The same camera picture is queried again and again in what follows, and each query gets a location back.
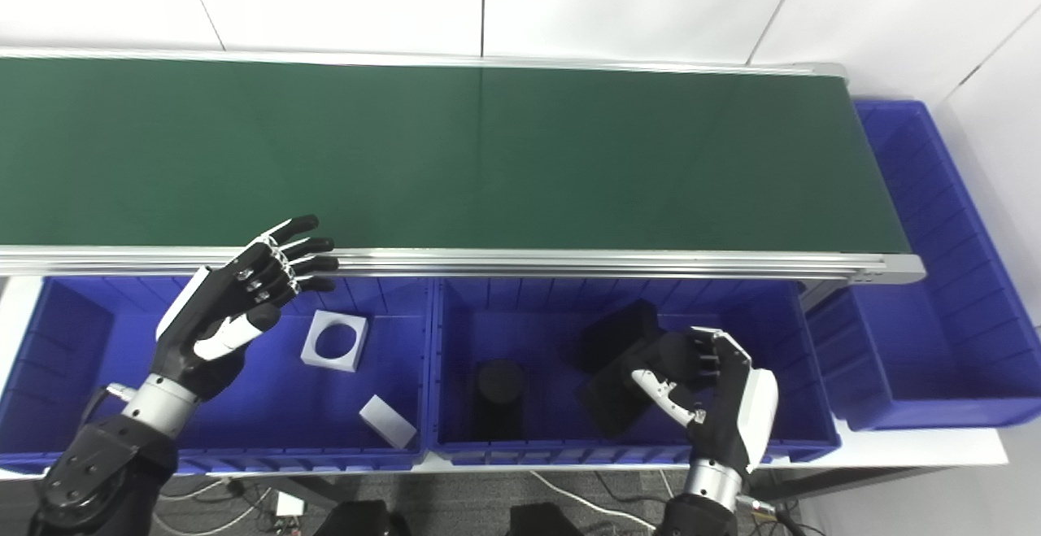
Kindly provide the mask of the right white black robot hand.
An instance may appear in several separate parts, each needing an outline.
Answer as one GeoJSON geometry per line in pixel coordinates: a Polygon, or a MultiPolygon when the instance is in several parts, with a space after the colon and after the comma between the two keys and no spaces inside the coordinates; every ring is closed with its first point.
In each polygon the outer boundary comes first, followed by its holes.
{"type": "Polygon", "coordinates": [[[773,372],[722,329],[691,326],[665,333],[623,359],[627,381],[677,422],[699,457],[741,479],[762,461],[773,431],[773,372]]]}

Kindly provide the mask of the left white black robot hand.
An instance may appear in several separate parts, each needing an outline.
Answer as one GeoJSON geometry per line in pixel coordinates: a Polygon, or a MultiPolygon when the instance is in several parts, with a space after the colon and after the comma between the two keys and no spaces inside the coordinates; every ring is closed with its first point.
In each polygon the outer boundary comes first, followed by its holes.
{"type": "Polygon", "coordinates": [[[203,266],[161,317],[149,376],[209,400],[244,369],[248,346],[300,293],[334,290],[330,238],[309,235],[316,215],[294,216],[250,240],[228,263],[203,266]]]}

